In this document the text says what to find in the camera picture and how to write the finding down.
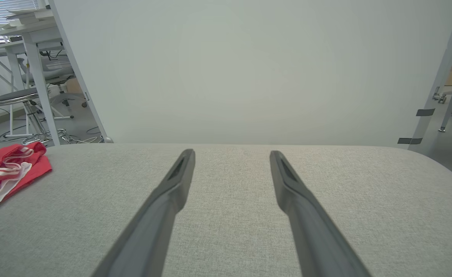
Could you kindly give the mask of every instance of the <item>white stripe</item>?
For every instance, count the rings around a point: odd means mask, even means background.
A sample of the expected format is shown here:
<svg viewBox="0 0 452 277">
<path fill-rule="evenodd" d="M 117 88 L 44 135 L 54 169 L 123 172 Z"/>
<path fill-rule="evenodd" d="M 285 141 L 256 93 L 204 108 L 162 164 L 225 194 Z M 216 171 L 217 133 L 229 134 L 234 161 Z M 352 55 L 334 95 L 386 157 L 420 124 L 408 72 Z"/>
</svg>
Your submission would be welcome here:
<svg viewBox="0 0 452 277">
<path fill-rule="evenodd" d="M 6 166 L 6 168 L 9 169 L 20 169 L 21 166 L 17 163 L 4 163 L 4 165 Z"/>
<path fill-rule="evenodd" d="M 18 175 L 19 174 L 19 170 L 18 171 L 12 171 L 12 172 L 3 172 L 0 171 L 0 176 L 5 176 L 5 175 Z"/>
<path fill-rule="evenodd" d="M 0 168 L 0 170 L 16 171 L 16 170 L 19 170 L 19 168 Z"/>
<path fill-rule="evenodd" d="M 10 161 L 12 159 L 17 159 L 17 158 L 28 158 L 29 156 L 33 155 L 34 151 L 33 149 L 29 149 L 30 151 L 26 151 L 24 153 L 24 155 L 21 156 L 11 156 L 11 157 L 7 157 L 6 159 L 4 159 L 4 163 L 6 163 L 7 161 Z"/>
</svg>

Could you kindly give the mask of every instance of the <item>gray fabric surface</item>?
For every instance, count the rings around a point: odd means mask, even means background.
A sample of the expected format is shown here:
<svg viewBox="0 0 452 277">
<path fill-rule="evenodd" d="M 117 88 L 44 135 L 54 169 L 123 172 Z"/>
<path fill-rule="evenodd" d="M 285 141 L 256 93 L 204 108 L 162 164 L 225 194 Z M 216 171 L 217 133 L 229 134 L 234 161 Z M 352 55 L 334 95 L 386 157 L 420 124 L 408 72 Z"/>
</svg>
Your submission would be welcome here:
<svg viewBox="0 0 452 277">
<path fill-rule="evenodd" d="M 89 276 L 179 153 L 196 151 L 163 276 L 297 276 L 269 152 L 282 151 L 374 276 L 452 276 L 452 172 L 384 147 L 91 144 L 0 206 L 0 276 Z"/>
</svg>

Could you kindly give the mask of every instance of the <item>white desk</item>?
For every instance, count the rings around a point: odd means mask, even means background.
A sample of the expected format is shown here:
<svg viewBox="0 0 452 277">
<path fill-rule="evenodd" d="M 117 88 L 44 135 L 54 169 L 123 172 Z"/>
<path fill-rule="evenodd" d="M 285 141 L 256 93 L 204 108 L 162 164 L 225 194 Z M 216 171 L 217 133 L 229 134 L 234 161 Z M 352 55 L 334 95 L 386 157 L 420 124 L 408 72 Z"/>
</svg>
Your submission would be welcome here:
<svg viewBox="0 0 452 277">
<path fill-rule="evenodd" d="M 64 49 L 64 46 L 62 46 L 60 42 L 42 42 L 38 44 L 38 49 L 40 51 L 62 50 Z M 8 56 L 9 66 L 12 70 L 12 75 L 14 76 L 15 87 L 19 89 L 24 88 L 24 83 L 22 81 L 21 71 L 19 70 L 17 55 L 23 53 L 26 53 L 26 50 L 24 49 L 24 41 L 22 40 L 19 42 L 0 43 L 0 55 L 3 54 L 3 56 Z"/>
<path fill-rule="evenodd" d="M 38 97 L 40 98 L 40 104 L 44 110 L 50 111 L 50 100 L 45 86 L 42 61 L 40 60 L 40 55 L 38 54 L 40 49 L 38 48 L 37 43 L 61 42 L 62 38 L 59 33 L 59 29 L 57 28 L 57 23 L 55 23 L 54 19 L 43 20 L 36 23 L 1 30 L 0 35 L 22 35 L 24 49 L 26 56 L 28 56 L 31 73 L 33 74 L 35 86 L 38 91 Z M 47 120 L 50 134 L 52 134 L 53 143 L 55 145 L 60 145 L 60 141 L 56 135 L 57 127 L 55 126 L 55 120 L 52 113 L 46 112 L 45 119 Z"/>
</svg>

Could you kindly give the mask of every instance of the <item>desk leg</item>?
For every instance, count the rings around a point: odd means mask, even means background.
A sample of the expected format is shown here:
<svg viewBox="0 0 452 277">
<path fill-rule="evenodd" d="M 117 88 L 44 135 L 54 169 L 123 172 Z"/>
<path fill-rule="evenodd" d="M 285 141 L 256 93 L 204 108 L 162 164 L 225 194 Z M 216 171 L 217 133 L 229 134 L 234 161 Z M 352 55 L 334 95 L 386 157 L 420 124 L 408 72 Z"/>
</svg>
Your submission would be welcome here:
<svg viewBox="0 0 452 277">
<path fill-rule="evenodd" d="M 50 135 L 53 138 L 53 144 L 60 145 L 57 127 L 55 126 L 55 120 L 53 119 L 52 109 L 50 107 L 47 87 L 45 86 L 45 77 L 43 77 L 42 61 L 38 55 L 38 46 L 33 42 L 29 33 L 23 34 L 23 40 L 26 56 L 28 56 L 28 62 L 30 63 L 31 73 L 35 81 L 35 86 L 37 87 L 38 97 L 40 98 L 40 103 L 45 111 L 44 115 L 47 120 Z"/>
<path fill-rule="evenodd" d="M 14 76 L 14 84 L 15 88 L 23 89 L 24 83 L 21 78 L 21 70 L 19 69 L 19 63 L 17 62 L 17 56 L 12 52 L 10 47 L 6 48 L 6 52 L 8 54 L 9 66 L 11 68 L 12 75 Z"/>
</svg>

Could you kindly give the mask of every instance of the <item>black tape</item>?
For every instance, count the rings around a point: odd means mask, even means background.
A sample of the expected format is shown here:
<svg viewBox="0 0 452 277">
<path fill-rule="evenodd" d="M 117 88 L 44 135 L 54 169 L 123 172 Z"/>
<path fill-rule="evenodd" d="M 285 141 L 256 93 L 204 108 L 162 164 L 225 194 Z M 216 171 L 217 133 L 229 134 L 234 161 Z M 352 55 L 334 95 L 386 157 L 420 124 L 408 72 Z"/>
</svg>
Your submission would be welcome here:
<svg viewBox="0 0 452 277">
<path fill-rule="evenodd" d="M 418 109 L 416 116 L 432 116 L 435 109 Z"/>
<path fill-rule="evenodd" d="M 420 144 L 422 142 L 422 138 L 409 138 L 409 137 L 401 137 L 397 144 Z"/>
</svg>

